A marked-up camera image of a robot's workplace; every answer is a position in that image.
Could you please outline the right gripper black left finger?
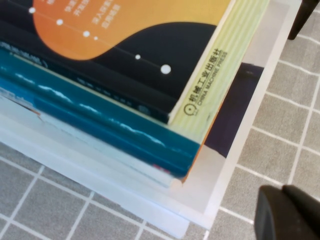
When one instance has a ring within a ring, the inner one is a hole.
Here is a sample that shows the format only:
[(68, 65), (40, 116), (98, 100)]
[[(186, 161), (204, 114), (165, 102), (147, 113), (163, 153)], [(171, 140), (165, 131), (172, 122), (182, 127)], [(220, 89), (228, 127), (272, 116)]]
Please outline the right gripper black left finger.
[(314, 240), (316, 235), (306, 224), (282, 188), (259, 188), (254, 217), (257, 240)]

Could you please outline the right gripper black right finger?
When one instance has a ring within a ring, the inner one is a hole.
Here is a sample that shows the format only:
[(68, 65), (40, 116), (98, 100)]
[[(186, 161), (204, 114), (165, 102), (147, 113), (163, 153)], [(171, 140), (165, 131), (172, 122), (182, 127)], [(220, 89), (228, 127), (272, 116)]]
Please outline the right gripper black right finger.
[(320, 239), (320, 202), (294, 185), (284, 185), (283, 193), (291, 200), (305, 223)]

